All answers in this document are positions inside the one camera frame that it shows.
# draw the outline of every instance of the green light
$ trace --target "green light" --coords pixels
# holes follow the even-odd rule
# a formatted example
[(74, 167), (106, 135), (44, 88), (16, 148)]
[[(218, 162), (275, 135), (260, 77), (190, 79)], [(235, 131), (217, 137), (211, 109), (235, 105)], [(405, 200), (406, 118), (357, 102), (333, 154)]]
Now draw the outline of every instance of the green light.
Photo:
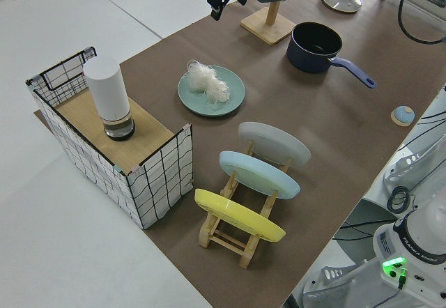
[(405, 263), (406, 263), (406, 259), (403, 258), (403, 257), (398, 257), (398, 258), (395, 258), (395, 259), (391, 259), (389, 261), (385, 261), (383, 263), (384, 273), (386, 275), (390, 275), (390, 271), (393, 268), (399, 268), (399, 267), (401, 267)]

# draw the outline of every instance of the white cylindrical speaker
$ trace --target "white cylindrical speaker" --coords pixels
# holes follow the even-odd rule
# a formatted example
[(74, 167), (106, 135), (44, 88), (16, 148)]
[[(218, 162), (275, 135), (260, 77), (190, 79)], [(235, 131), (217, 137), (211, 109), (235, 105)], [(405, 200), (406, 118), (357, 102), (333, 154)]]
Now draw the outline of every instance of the white cylindrical speaker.
[(134, 121), (119, 63), (109, 56), (95, 56), (84, 64), (84, 76), (105, 133), (117, 141), (128, 139)]

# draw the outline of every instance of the white grid basket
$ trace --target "white grid basket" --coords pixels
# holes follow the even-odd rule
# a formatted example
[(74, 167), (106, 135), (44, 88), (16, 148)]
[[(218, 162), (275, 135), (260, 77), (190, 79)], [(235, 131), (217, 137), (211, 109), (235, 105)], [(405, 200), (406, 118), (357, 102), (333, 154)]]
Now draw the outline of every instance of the white grid basket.
[(95, 56), (89, 47), (26, 81), (53, 135), (68, 157), (142, 229), (162, 218), (193, 186), (192, 126), (125, 174), (68, 122), (55, 106), (87, 88), (84, 63)]

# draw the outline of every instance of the wooden stand base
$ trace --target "wooden stand base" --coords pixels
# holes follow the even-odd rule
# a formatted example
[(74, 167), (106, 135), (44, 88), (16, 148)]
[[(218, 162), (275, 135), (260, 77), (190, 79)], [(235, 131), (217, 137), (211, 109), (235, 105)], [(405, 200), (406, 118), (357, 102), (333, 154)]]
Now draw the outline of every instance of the wooden stand base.
[[(248, 144), (248, 150), (247, 154), (250, 156), (253, 156), (253, 150), (252, 150), (253, 143), (252, 141)], [(280, 169), (283, 172), (287, 172), (288, 168), (290, 167), (292, 163), (292, 159), (290, 158), (288, 162), (281, 166)], [(220, 195), (222, 197), (225, 197), (227, 199), (232, 199), (232, 196), (234, 192), (236, 191), (236, 188), (238, 186), (238, 181), (236, 180), (236, 174), (231, 174), (231, 177), (229, 178), (228, 182), (224, 186), (223, 190), (220, 191)], [(265, 218), (269, 218), (271, 214), (272, 207), (274, 206), (274, 203), (276, 201), (278, 192), (275, 191), (272, 196), (268, 196), (266, 198), (266, 201), (262, 207), (262, 210), (260, 212), (260, 215), (262, 215)], [(238, 262), (238, 265), (241, 268), (247, 269), (249, 262), (251, 261), (257, 245), (260, 241), (260, 237), (255, 235), (250, 235), (249, 240), (247, 243), (240, 242), (239, 240), (235, 239), (234, 237), (228, 235), (227, 233), (224, 233), (218, 229), (218, 225), (220, 224), (220, 218), (215, 216), (212, 213), (208, 212), (208, 216), (206, 217), (205, 222), (200, 228), (200, 234), (199, 234), (199, 244), (202, 247), (208, 247), (209, 243), (212, 241), (222, 245), (223, 247), (230, 249), (231, 251), (237, 253), (240, 255), (240, 260)]]
[(243, 19), (240, 25), (262, 39), (269, 45), (275, 45), (291, 34), (295, 23), (277, 14), (272, 24), (267, 24), (266, 19), (271, 7), (265, 7)]

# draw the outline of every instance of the yellow plate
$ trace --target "yellow plate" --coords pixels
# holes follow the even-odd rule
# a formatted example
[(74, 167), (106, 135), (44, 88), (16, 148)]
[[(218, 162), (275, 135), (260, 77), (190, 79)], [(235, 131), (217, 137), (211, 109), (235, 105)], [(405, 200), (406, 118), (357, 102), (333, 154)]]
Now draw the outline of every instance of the yellow plate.
[(225, 222), (270, 242), (278, 242), (285, 231), (266, 217), (218, 194), (195, 190), (195, 202)]

